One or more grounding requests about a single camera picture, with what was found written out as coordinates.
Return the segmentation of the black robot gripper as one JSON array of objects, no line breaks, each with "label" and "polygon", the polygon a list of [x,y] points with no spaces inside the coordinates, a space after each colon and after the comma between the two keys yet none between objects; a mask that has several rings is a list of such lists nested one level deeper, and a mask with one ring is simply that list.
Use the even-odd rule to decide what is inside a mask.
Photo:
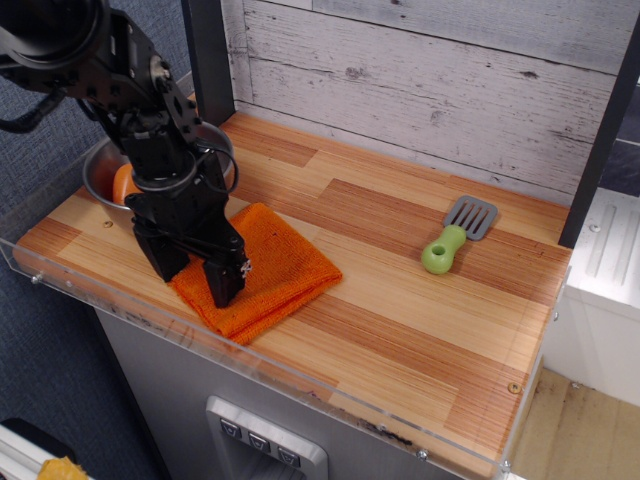
[{"label": "black robot gripper", "polygon": [[207,259],[204,273],[214,304],[226,308],[245,288],[252,269],[244,240],[225,215],[230,193],[218,158],[221,149],[187,156],[187,170],[149,180],[135,175],[140,192],[126,197],[134,213],[133,232],[156,274],[169,282],[190,262]]}]

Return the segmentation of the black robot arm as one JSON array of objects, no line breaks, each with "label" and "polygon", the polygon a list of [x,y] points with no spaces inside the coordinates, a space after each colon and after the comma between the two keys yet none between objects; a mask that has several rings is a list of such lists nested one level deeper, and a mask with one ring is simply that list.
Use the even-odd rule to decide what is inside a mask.
[{"label": "black robot arm", "polygon": [[31,132],[63,99],[77,100],[132,166],[137,192],[125,204],[156,273],[170,280],[197,256],[214,303],[228,306],[250,268],[225,215],[239,177],[233,147],[136,24],[105,1],[5,1],[1,74],[43,94],[2,129]]}]

